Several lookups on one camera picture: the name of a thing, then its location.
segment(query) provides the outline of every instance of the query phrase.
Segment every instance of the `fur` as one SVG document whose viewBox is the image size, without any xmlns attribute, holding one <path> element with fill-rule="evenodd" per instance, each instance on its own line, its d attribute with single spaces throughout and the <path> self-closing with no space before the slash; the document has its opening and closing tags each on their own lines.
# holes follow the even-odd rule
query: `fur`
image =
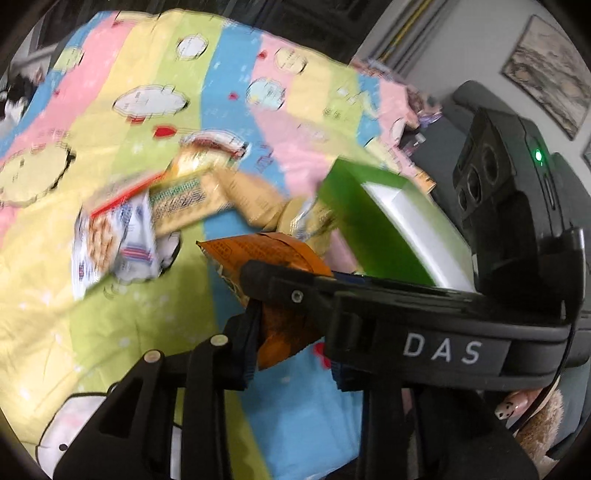
<svg viewBox="0 0 591 480">
<path fill-rule="evenodd" d="M 555 390 L 544 408 L 534 415 L 515 437 L 534 462 L 540 478 L 543 478 L 554 466 L 555 462 L 546 457 L 546 452 L 556 440 L 563 415 L 562 393 L 560 390 Z"/>
</svg>

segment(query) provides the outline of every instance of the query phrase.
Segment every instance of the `orange snack bag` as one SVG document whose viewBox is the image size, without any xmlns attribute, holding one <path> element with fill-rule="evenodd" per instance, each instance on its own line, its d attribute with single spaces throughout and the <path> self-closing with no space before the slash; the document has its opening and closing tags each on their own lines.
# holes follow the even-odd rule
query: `orange snack bag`
<svg viewBox="0 0 591 480">
<path fill-rule="evenodd" d="M 330 268 L 308 245 L 283 233 L 254 233 L 197 244 L 245 306 L 248 297 L 239 279 L 242 266 L 249 260 L 332 276 Z M 305 315 L 267 305 L 263 305 L 261 333 L 265 340 L 258 352 L 259 369 L 276 365 L 322 336 Z"/>
</svg>

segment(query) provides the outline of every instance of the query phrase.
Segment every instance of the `colorful bedspread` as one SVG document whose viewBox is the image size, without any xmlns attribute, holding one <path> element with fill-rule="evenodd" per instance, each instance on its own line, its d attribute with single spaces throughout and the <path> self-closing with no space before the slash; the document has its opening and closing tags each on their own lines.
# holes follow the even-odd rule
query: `colorful bedspread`
<svg viewBox="0 0 591 480">
<path fill-rule="evenodd" d="M 311 194 L 338 155 L 380 164 L 365 146 L 394 152 L 412 115 L 403 86 L 221 17 L 104 12 L 82 27 L 0 142 L 0 184 L 33 199 L 0 210 L 0 405 L 43 468 L 145 351 L 192 349 L 240 310 L 195 245 L 250 232 L 232 211 L 185 229 L 160 278 L 110 279 L 74 302 L 85 198 L 165 168 L 195 132 L 240 142 L 241 169 Z M 235 477 L 321 478 L 356 456 L 360 422 L 360 396 L 338 392 L 311 346 L 228 395 Z"/>
</svg>

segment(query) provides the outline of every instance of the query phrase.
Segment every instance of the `blue stripe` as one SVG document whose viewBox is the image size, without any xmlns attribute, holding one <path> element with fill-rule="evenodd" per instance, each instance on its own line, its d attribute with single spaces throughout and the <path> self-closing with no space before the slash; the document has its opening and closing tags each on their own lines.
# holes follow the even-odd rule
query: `blue stripe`
<svg viewBox="0 0 591 480">
<path fill-rule="evenodd" d="M 366 75 L 358 75 L 359 90 L 369 92 L 371 102 L 376 110 L 380 107 L 379 98 L 379 81 L 375 77 L 368 77 Z M 364 147 L 373 137 L 379 137 L 382 129 L 379 126 L 377 119 L 372 119 L 363 113 L 359 126 L 357 127 L 357 142 Z"/>
<path fill-rule="evenodd" d="M 240 168 L 256 174 L 256 161 L 269 151 L 245 98 L 260 47 L 260 31 L 241 25 L 226 27 L 210 63 L 201 99 L 202 128 L 228 130 L 249 142 L 251 151 Z M 230 93 L 237 93 L 238 100 L 229 100 Z M 276 161 L 262 175 L 287 192 Z M 207 239 L 254 232 L 233 211 L 208 218 L 204 230 Z M 209 281 L 217 323 L 222 328 L 242 308 L 212 268 Z M 339 392 L 330 371 L 322 368 L 311 348 L 257 372 L 240 396 L 275 480 L 322 478 L 358 454 L 362 397 Z"/>
<path fill-rule="evenodd" d="M 201 94 L 202 128 L 227 130 L 248 142 L 249 154 L 242 159 L 240 169 L 254 174 L 259 174 L 256 161 L 269 154 L 266 142 L 245 101 L 260 48 L 260 30 L 237 24 L 226 26 L 209 64 Z M 228 96 L 231 93 L 238 94 L 238 100 L 230 100 Z M 273 159 L 262 175 L 280 191 L 287 192 L 283 173 L 276 160 Z M 233 210 L 205 220 L 204 230 L 208 240 L 256 231 Z"/>
<path fill-rule="evenodd" d="M 90 20 L 86 25 L 80 27 L 74 33 L 74 35 L 72 35 L 72 38 L 67 43 L 66 47 L 82 47 L 86 37 L 88 37 L 88 34 L 105 18 L 111 16 L 112 14 L 113 12 L 97 13 L 92 18 L 92 20 Z M 43 110 L 45 110 L 49 100 L 51 100 L 53 92 L 59 86 L 65 74 L 65 72 L 58 72 L 56 70 L 50 70 L 47 73 L 45 82 L 39 85 L 39 88 L 37 89 L 37 92 L 31 101 L 31 105 L 29 105 L 29 108 L 25 112 L 25 115 L 22 117 L 21 121 L 9 134 L 0 140 L 0 158 L 6 155 L 6 152 L 10 149 L 14 139 L 22 134 L 27 128 L 29 128 L 34 122 L 35 118 L 37 118 L 37 116 Z"/>
</svg>

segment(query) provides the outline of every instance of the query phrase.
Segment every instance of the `food wrapper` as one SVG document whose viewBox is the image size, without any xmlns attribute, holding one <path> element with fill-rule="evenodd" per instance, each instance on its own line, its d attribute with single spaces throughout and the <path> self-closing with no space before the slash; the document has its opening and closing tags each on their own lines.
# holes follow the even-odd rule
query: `food wrapper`
<svg viewBox="0 0 591 480">
<path fill-rule="evenodd" d="M 168 166 L 174 177 L 203 173 L 213 167 L 233 167 L 244 155 L 242 149 L 231 148 L 208 138 L 189 136 L 181 143 L 177 156 Z"/>
<path fill-rule="evenodd" d="M 74 299 L 82 299 L 110 271 L 125 281 L 158 277 L 160 260 L 151 223 L 147 193 L 94 218 L 82 209 L 74 227 Z"/>
<path fill-rule="evenodd" d="M 213 172 L 228 199 L 250 226 L 266 231 L 276 229 L 285 199 L 273 185 L 229 168 L 216 168 Z"/>
<path fill-rule="evenodd" d="M 248 297 L 242 292 L 239 279 L 242 266 L 249 260 L 332 276 L 330 268 L 310 247 L 283 233 L 255 233 L 198 242 L 198 245 L 244 306 Z M 269 305 L 263 305 L 261 334 L 264 343 L 258 352 L 260 369 L 295 355 L 322 336 L 305 315 Z"/>
<path fill-rule="evenodd" d="M 169 179 L 150 188 L 156 236 L 166 235 L 218 212 L 232 208 L 213 173 Z"/>
<path fill-rule="evenodd" d="M 277 231 L 306 243 L 319 257 L 330 248 L 330 234 L 336 227 L 332 211 L 316 198 L 295 197 L 285 206 Z"/>
<path fill-rule="evenodd" d="M 88 198 L 82 204 L 82 210 L 93 219 L 147 190 L 163 175 L 163 171 L 138 172 L 112 182 Z"/>
<path fill-rule="evenodd" d="M 422 168 L 418 168 L 417 166 L 415 168 L 417 169 L 417 174 L 412 178 L 412 181 L 421 192 L 428 195 L 437 186 L 437 183 Z"/>
</svg>

